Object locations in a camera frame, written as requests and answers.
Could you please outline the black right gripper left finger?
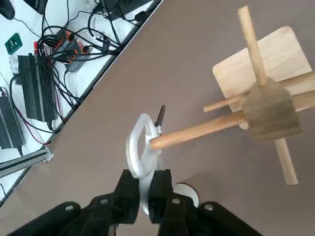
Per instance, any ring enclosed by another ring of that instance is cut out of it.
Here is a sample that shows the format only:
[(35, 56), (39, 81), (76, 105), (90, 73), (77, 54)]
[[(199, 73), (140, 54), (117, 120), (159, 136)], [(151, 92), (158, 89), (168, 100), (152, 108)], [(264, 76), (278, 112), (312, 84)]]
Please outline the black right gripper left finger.
[(133, 224), (140, 205), (139, 180), (123, 170), (112, 193), (86, 207), (64, 202), (11, 232), (12, 236), (114, 236), (120, 224)]

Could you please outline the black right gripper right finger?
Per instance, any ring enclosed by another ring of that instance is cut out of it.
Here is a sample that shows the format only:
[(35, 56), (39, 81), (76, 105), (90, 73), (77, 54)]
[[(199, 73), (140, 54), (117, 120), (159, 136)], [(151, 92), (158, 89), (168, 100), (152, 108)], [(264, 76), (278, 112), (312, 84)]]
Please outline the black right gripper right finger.
[(217, 202), (195, 207), (190, 197), (175, 193), (170, 170), (154, 172), (148, 209), (150, 221), (159, 225), (159, 236), (261, 235)]

